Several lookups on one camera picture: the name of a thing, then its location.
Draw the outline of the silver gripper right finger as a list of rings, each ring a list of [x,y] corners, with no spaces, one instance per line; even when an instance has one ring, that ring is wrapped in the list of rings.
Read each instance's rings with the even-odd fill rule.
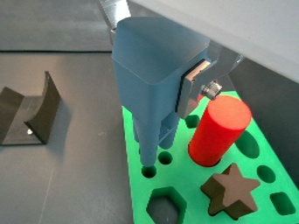
[[[242,59],[241,54],[221,47],[186,72],[176,103],[176,114],[181,119],[197,108],[200,95],[210,100],[217,98],[221,91],[217,78],[228,74]]]

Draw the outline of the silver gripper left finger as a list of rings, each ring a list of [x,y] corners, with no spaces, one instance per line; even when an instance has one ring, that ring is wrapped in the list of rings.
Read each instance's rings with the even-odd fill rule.
[[[97,0],[97,2],[106,26],[114,30],[117,22],[130,17],[126,0]]]

